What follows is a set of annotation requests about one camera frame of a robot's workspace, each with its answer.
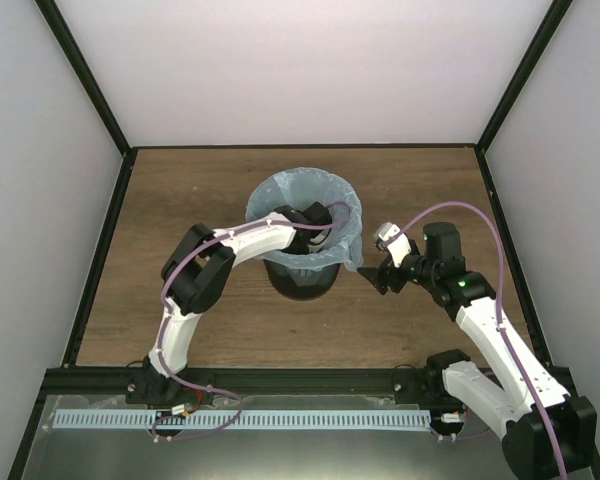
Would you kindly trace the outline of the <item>right black frame post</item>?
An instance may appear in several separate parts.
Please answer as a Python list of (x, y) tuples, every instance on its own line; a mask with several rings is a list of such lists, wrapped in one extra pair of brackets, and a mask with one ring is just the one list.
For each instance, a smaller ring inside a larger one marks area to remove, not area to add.
[(572, 3), (572, 0), (550, 3), (476, 144), (479, 153), (485, 154), (495, 140)]

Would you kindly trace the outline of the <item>black mesh trash bin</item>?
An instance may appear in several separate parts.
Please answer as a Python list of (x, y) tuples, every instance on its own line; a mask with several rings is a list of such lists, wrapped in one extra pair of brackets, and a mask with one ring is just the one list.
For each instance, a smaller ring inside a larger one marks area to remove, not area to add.
[(341, 264), (322, 253), (272, 252), (263, 256), (271, 285), (282, 296), (296, 301), (317, 299), (335, 283)]

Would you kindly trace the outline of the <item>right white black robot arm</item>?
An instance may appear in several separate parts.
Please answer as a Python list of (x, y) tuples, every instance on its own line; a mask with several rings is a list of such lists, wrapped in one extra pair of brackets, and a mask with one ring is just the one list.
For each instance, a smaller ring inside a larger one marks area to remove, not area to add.
[(423, 229), (425, 249), (393, 223), (374, 234), (387, 257), (359, 273), (381, 294), (407, 283), (424, 288), (474, 342), (487, 361), (487, 376), (454, 350), (427, 361), (427, 396), (438, 403), (464, 403), (500, 439), (505, 460), (519, 479), (551, 479), (593, 463), (597, 413), (575, 396), (534, 356), (497, 305), (486, 278), (466, 267), (455, 225), (434, 222)]

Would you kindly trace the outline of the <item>light blue plastic trash bag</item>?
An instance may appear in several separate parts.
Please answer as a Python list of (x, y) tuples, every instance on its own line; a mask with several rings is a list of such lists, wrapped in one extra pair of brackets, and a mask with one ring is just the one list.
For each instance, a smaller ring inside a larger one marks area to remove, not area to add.
[(291, 270), (320, 271), (344, 265), (351, 272), (363, 264), (362, 206), (343, 178), (316, 168), (300, 167), (276, 173), (251, 194), (248, 222), (271, 213), (296, 226), (291, 244), (259, 256)]

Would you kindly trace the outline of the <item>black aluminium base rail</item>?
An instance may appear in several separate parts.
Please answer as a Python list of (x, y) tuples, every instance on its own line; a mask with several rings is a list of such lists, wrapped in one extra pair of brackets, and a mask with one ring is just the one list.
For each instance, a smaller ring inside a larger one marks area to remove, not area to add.
[[(188, 368), (181, 376), (203, 387), (254, 395), (360, 395), (389, 397), (398, 404), (424, 409), (452, 408), (460, 401), (442, 392), (421, 369), (284, 369)], [(171, 380), (153, 385), (139, 367), (72, 367), (49, 369), (40, 395), (124, 395), (130, 404), (171, 406), (197, 398)]]

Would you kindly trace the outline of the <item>left black frame post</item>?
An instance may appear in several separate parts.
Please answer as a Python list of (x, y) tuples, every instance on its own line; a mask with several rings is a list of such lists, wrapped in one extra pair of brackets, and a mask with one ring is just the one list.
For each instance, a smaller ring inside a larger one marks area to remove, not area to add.
[(34, 3), (46, 21), (117, 150), (122, 156), (126, 156), (131, 151), (129, 142), (57, 3), (53, 0), (35, 0)]

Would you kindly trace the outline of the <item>black frame post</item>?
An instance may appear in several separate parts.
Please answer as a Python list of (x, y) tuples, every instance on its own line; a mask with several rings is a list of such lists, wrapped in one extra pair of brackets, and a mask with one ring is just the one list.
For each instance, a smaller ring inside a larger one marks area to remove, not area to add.
[(572, 3), (572, 0), (550, 3), (476, 144), (479, 153), (485, 154), (495, 140)]
[(117, 150), (122, 156), (126, 156), (131, 151), (129, 142), (57, 3), (53, 0), (35, 0), (34, 3), (46, 21)]

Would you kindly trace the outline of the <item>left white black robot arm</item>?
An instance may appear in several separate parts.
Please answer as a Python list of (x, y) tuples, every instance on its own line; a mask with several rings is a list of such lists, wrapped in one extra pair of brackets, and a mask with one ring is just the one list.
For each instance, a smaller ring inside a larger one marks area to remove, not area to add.
[(307, 253), (317, 237), (340, 225), (329, 207), (314, 203), (301, 212), (289, 206), (227, 229), (190, 228), (165, 263), (161, 278), (163, 315), (154, 346), (143, 361), (147, 399), (176, 402), (184, 392), (178, 374), (203, 313), (220, 299), (234, 267), (265, 253)]

